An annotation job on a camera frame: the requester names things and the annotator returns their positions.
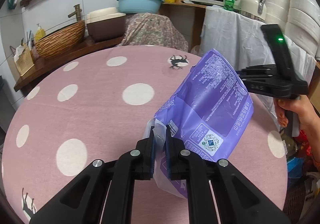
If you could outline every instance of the black deer print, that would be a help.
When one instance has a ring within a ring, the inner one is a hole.
[[[172,69],[174,69],[174,68],[183,69],[181,66],[178,66],[179,62],[189,63],[187,60],[187,56],[185,58],[183,58],[181,55],[179,55],[179,56],[172,55],[170,60],[171,60],[171,64],[172,64],[172,66],[170,68],[172,68]]]
[[[34,201],[34,198],[32,199],[32,202],[31,202],[31,209],[28,208],[28,205],[27,205],[27,196],[28,196],[28,193],[26,193],[26,196],[25,198],[23,198],[23,189],[22,188],[22,200],[23,200],[23,208],[22,210],[26,212],[26,214],[29,215],[29,217],[31,218],[34,214],[36,214],[36,208],[35,206],[33,205],[33,201]]]

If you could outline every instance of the green bottle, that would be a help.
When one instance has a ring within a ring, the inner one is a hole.
[[[234,4],[235,4],[235,0],[225,0],[223,8],[228,11],[233,11]]]

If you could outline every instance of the stacked white container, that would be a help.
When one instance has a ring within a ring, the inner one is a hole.
[[[266,0],[266,24],[278,24],[282,31],[288,19],[290,0]]]
[[[320,8],[316,0],[290,0],[284,34],[315,56],[320,43]]]

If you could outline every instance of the yellow soap dispenser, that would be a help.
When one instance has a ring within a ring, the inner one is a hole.
[[[38,25],[38,30],[35,35],[35,42],[39,41],[41,38],[45,37],[45,31],[41,28],[40,24]]]

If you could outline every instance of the woven basin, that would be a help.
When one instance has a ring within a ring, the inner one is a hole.
[[[49,59],[70,50],[83,41],[84,30],[82,20],[45,36],[35,44],[39,56]]]

